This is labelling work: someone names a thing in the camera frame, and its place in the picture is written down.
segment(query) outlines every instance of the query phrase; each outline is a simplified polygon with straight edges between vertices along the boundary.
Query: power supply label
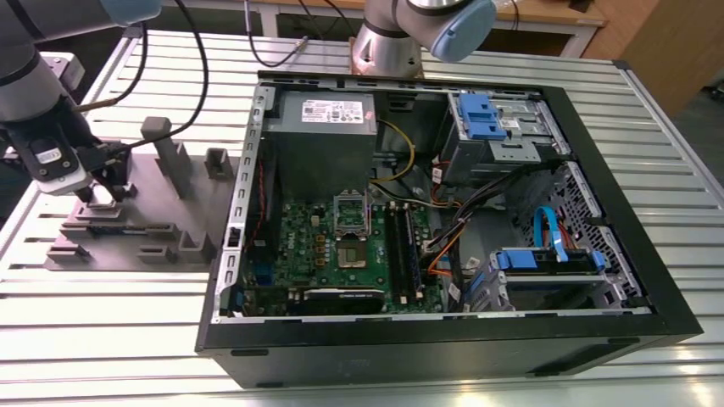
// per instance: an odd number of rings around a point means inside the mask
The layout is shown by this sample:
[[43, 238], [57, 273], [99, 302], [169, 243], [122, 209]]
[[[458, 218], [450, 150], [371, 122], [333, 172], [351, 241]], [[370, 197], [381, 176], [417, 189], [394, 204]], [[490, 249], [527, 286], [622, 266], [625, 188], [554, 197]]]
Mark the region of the power supply label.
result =
[[303, 105], [303, 122], [362, 124], [363, 102], [307, 100]]

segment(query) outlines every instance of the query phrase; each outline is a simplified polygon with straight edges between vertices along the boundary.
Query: ram slot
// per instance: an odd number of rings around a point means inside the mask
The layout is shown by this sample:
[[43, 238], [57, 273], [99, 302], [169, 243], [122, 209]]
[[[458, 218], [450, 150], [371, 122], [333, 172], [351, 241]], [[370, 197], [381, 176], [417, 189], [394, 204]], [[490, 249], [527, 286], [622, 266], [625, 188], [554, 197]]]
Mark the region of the ram slot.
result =
[[403, 209], [403, 216], [401, 218], [405, 221], [403, 232], [406, 236], [403, 237], [403, 244], [406, 246], [407, 252], [407, 275], [411, 284], [413, 292], [415, 293], [415, 298], [422, 298], [422, 275], [421, 275], [421, 258], [418, 257], [418, 245], [415, 244], [415, 225], [413, 222], [413, 212], [410, 210], [410, 203], [406, 203]]
[[387, 244], [387, 260], [390, 267], [390, 281], [393, 283], [393, 299], [399, 304], [407, 304], [411, 290], [407, 282], [407, 257], [405, 252], [403, 235], [399, 228], [399, 205], [390, 202], [385, 211], [385, 240]]

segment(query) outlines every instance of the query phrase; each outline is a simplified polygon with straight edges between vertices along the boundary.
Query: open computer tower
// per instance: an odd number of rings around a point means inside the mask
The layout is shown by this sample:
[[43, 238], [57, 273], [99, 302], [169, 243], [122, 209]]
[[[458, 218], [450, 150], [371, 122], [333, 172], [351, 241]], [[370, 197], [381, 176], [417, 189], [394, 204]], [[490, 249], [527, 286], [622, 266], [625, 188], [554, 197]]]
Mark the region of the open computer tower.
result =
[[702, 332], [563, 89], [259, 78], [198, 337], [243, 387], [570, 375]]

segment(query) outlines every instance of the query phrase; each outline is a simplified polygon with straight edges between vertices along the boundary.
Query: white table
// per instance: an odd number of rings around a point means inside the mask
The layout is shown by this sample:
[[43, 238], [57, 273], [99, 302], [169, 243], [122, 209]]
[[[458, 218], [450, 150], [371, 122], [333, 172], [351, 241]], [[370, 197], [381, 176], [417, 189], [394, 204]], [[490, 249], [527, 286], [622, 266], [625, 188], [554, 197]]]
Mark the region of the white table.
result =
[[[190, 34], [153, 31], [145, 80], [121, 106], [93, 112], [97, 135], [141, 138], [147, 115], [179, 124], [197, 106], [201, 62]], [[279, 59], [294, 40], [258, 40]], [[211, 98], [177, 139], [190, 153], [242, 148], [259, 65], [242, 37], [207, 35]], [[349, 46], [313, 42], [286, 70], [347, 73]], [[123, 39], [87, 102], [118, 94], [139, 66]], [[547, 380], [243, 391], [194, 353], [209, 275], [53, 272], [39, 265], [75, 198], [31, 187], [0, 233], [0, 404], [415, 407], [697, 405], [724, 399], [722, 189], [638, 79], [609, 62], [478, 53], [466, 64], [425, 56], [429, 77], [562, 86], [582, 115], [706, 334]]]

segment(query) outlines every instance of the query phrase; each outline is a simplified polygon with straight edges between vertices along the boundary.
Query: chip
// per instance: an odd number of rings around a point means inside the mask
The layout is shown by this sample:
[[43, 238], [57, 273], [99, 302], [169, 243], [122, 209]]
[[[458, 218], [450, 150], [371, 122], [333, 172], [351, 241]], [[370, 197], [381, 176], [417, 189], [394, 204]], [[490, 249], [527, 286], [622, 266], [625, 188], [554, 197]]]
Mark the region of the chip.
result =
[[342, 269], [363, 269], [367, 267], [367, 242], [338, 243], [338, 265]]

